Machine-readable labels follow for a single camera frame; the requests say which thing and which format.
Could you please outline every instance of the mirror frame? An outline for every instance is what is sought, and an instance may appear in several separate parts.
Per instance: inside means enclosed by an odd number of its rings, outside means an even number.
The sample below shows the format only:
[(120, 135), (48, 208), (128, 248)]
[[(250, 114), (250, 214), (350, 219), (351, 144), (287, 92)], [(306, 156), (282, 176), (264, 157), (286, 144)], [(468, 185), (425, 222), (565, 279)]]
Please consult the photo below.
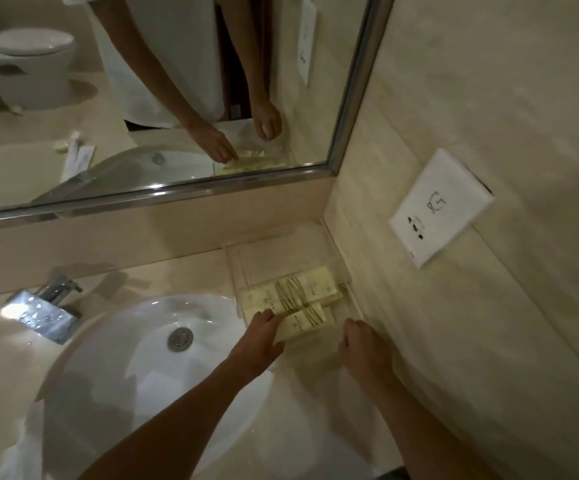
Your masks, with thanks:
[(130, 191), (75, 201), (0, 210), (0, 228), (96, 214), (109, 210), (155, 205), (176, 200), (238, 192), (315, 178), (335, 177), (352, 135), (365, 88), (374, 66), (394, 0), (368, 0), (359, 30), (327, 160), (294, 168), (228, 175), (200, 182), (184, 182), (159, 189)]

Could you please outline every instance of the hand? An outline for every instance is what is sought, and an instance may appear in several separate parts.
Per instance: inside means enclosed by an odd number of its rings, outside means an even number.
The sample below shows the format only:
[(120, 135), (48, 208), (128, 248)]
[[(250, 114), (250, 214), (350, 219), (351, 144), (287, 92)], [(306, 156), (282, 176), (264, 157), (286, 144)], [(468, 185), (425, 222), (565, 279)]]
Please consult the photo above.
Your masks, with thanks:
[(271, 310), (258, 312), (229, 353), (227, 360), (242, 374), (243, 386), (260, 376), (283, 353), (285, 342), (274, 344), (274, 337), (284, 318), (285, 315), (274, 315)]
[(234, 147), (224, 134), (205, 120), (190, 125), (187, 128), (189, 136), (207, 153), (209, 158), (218, 163), (228, 163), (238, 160)]
[(252, 119), (256, 134), (263, 141), (275, 139), (283, 129), (280, 112), (269, 99), (252, 100)]
[(395, 378), (390, 345), (367, 323), (348, 318), (338, 346), (343, 365), (370, 397), (385, 382)]

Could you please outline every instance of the toilet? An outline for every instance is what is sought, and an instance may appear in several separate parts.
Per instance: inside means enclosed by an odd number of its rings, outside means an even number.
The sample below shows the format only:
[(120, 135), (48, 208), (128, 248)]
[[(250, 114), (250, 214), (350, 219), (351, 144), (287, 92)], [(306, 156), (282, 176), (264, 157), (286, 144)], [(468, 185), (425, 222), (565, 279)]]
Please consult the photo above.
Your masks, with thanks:
[(50, 109), (68, 102), (67, 76), (76, 41), (68, 33), (38, 28), (0, 33), (0, 97), (14, 111)]

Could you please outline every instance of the person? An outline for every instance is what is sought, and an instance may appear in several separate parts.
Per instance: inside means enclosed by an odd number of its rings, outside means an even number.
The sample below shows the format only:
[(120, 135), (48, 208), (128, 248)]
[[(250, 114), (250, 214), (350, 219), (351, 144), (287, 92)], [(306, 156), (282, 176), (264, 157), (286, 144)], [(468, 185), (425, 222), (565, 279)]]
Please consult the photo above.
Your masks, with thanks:
[[(271, 310), (255, 314), (204, 381), (103, 454), (80, 480), (189, 479), (238, 392), (283, 353), (284, 342), (273, 343), (283, 319)], [(498, 478), (401, 384), (390, 346), (370, 325), (346, 320), (339, 354), (381, 412), (414, 480)]]
[[(87, 4), (102, 63), (125, 120), (181, 125), (214, 160), (237, 159), (212, 122), (224, 113), (214, 0), (63, 0)], [(282, 129), (269, 101), (249, 0), (218, 0), (245, 72), (253, 124), (263, 141)]]

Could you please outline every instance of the bathroom mirror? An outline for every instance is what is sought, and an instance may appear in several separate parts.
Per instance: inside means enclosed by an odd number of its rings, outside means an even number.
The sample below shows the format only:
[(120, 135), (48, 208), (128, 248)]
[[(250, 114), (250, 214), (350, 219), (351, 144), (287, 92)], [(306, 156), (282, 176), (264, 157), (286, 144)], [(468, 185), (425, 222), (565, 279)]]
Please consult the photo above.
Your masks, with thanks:
[(0, 0), (0, 223), (335, 175), (393, 0)]

